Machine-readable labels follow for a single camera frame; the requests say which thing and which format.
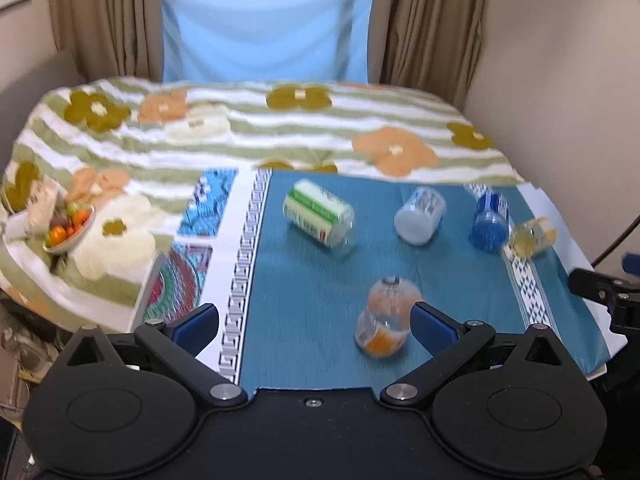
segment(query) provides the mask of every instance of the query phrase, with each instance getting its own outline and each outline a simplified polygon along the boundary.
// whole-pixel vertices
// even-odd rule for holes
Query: blue bottle
[[[470,238],[473,245],[488,253],[499,250],[506,243],[509,238],[509,202],[504,195],[489,191],[478,199]]]

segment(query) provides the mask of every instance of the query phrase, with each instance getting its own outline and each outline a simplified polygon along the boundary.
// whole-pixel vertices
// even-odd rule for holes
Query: metal screw
[[[233,383],[216,384],[209,390],[209,395],[217,400],[232,400],[242,394],[242,388]]]
[[[409,400],[418,394],[418,388],[412,384],[396,383],[387,387],[386,394],[395,400]]]
[[[322,399],[318,399],[317,397],[307,399],[305,400],[305,406],[308,408],[319,408],[322,406]]]

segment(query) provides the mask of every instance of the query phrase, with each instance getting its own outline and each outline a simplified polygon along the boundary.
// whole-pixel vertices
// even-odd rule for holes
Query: blue gripper pad
[[[622,268],[629,274],[640,276],[640,254],[625,254],[622,257]]]
[[[455,329],[417,303],[411,309],[409,322],[411,333],[432,356],[439,354],[459,339]]]
[[[180,348],[196,357],[218,333],[218,310],[212,303],[205,303],[185,317],[169,324],[166,335]]]

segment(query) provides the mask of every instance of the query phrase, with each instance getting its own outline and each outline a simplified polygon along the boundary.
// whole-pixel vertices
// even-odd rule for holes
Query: black cable
[[[615,251],[618,248],[618,246],[622,242],[624,242],[625,239],[639,225],[640,225],[640,215],[638,215],[636,219],[633,222],[631,222],[631,224],[629,224],[629,227],[627,227],[624,231],[622,231],[622,234],[618,238],[616,238],[616,240],[609,247],[607,247],[600,256],[598,256],[595,260],[591,262],[591,267],[597,266],[602,260],[604,260],[607,256],[609,256],[613,251]]]

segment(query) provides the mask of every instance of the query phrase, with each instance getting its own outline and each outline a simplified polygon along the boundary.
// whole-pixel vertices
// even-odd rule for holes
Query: greek key border
[[[247,306],[254,274],[255,254],[262,227],[262,213],[270,180],[271,170],[257,171],[244,218],[244,227],[236,254],[236,265],[227,302],[218,365],[220,375],[235,384],[238,384],[240,378]]]
[[[478,200],[487,191],[490,191],[491,187],[484,184],[466,184],[465,190]],[[511,231],[511,229],[513,229],[513,220],[509,218],[509,230]],[[520,314],[524,326],[528,327],[534,323],[544,323],[550,326],[560,338],[556,320],[546,298],[545,289],[540,283],[536,264],[528,258],[516,256],[508,245],[502,248],[500,254],[507,268],[514,295],[520,305]]]

